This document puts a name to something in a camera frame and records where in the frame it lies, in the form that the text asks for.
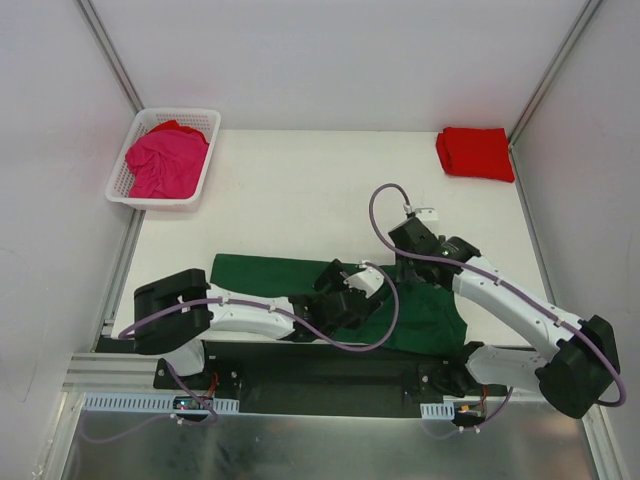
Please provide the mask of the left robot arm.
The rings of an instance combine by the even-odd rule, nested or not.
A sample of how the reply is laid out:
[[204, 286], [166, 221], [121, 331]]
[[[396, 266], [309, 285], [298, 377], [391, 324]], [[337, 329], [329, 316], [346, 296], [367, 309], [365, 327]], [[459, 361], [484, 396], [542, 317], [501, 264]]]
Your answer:
[[244, 333], [276, 341], [324, 340], [342, 350], [341, 329], [361, 327], [397, 288], [380, 267], [362, 262], [349, 272], [333, 261], [311, 294], [259, 297], [207, 282], [200, 269], [188, 269], [138, 288], [134, 321], [118, 335], [130, 339], [140, 355], [158, 355], [192, 389], [205, 386], [212, 366], [200, 335]]

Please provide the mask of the green t-shirt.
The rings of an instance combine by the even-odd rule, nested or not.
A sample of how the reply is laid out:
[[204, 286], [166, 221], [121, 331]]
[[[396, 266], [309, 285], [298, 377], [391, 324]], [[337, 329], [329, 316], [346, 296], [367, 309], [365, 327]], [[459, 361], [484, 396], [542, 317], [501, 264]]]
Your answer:
[[[210, 282], [238, 293], [260, 297], [313, 294], [314, 283], [328, 267], [327, 261], [218, 254]], [[397, 325], [385, 342], [388, 349], [448, 356], [465, 344], [467, 324], [458, 313], [454, 295], [426, 283], [396, 283], [400, 300]], [[356, 329], [341, 328], [331, 337], [342, 343], [372, 344], [390, 326], [393, 298], [383, 292], [383, 305]]]

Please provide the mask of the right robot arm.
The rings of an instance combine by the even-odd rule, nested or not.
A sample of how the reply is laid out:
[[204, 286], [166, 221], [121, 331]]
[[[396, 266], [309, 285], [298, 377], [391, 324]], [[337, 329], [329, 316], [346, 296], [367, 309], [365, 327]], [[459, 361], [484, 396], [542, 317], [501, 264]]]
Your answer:
[[579, 419], [621, 383], [614, 329], [604, 318], [585, 320], [524, 292], [478, 248], [460, 237], [436, 236], [414, 214], [389, 236], [405, 276], [475, 303], [530, 345], [524, 351], [469, 343], [449, 371], [456, 392], [470, 395], [484, 384], [516, 387]]

